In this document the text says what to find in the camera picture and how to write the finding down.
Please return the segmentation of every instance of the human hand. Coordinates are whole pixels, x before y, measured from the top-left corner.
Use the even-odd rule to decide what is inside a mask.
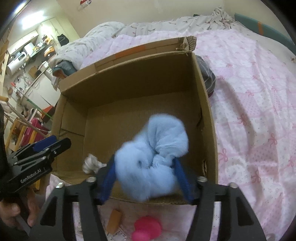
[[[29,217],[28,225],[33,226],[39,214],[39,207],[32,188],[28,188],[27,192]],[[20,207],[16,203],[7,203],[4,200],[0,202],[0,218],[9,227],[17,227],[22,229],[15,217],[20,214]]]

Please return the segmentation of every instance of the orange tape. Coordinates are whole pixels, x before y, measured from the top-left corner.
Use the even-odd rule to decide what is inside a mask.
[[[262,23],[259,21],[258,21],[258,30],[259,30],[259,34],[263,36],[264,31],[263,31]]]
[[[124,56],[131,55],[133,53],[138,53],[138,52],[144,51],[144,50],[146,50],[145,45],[136,46],[136,47],[133,47],[131,49],[127,49],[127,50],[124,50],[124,51],[121,51],[121,52],[117,53],[115,55],[115,58],[121,58],[121,57],[124,57]]]

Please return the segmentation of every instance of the pink toy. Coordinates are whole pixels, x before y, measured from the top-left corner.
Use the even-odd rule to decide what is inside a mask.
[[[141,217],[135,222],[135,232],[132,233],[133,241],[149,241],[161,234],[161,225],[157,219],[146,216]]]

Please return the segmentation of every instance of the ceiling light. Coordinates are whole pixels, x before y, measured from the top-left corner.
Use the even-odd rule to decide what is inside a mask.
[[[38,23],[41,23],[44,21],[45,17],[43,16],[43,11],[39,11],[36,13],[32,13],[22,20],[22,28],[23,29],[28,29],[33,26],[35,26]]]
[[[17,8],[15,9],[15,14],[18,14],[27,4],[27,1],[24,1],[23,3],[21,3],[20,5],[17,6]]]

